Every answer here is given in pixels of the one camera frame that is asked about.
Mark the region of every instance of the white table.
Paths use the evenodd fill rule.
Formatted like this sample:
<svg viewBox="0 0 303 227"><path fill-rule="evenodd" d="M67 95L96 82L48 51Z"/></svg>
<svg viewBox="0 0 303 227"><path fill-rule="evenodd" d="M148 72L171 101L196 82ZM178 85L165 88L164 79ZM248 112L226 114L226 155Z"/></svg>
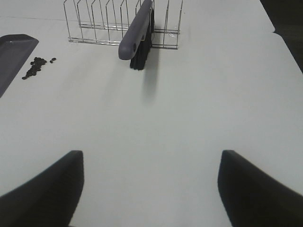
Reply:
<svg viewBox="0 0 303 227"><path fill-rule="evenodd" d="M0 36L40 41L0 99L0 194L72 149L77 227L231 226L224 149L303 194L303 75L258 1L186 0L180 49L140 72L116 47L69 43L61 0L0 6ZM36 56L57 61L22 80Z"/></svg>

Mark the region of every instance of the metal dish rack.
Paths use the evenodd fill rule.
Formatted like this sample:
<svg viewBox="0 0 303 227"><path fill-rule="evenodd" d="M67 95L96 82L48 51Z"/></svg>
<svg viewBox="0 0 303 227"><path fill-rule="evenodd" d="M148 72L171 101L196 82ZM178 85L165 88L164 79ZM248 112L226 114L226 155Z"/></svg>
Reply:
<svg viewBox="0 0 303 227"><path fill-rule="evenodd" d="M69 41L119 46L143 0L117 1L65 0L63 6ZM120 15L117 15L117 8L120 8ZM159 1L157 4L153 0L152 48L178 49L182 8L183 0Z"/></svg>

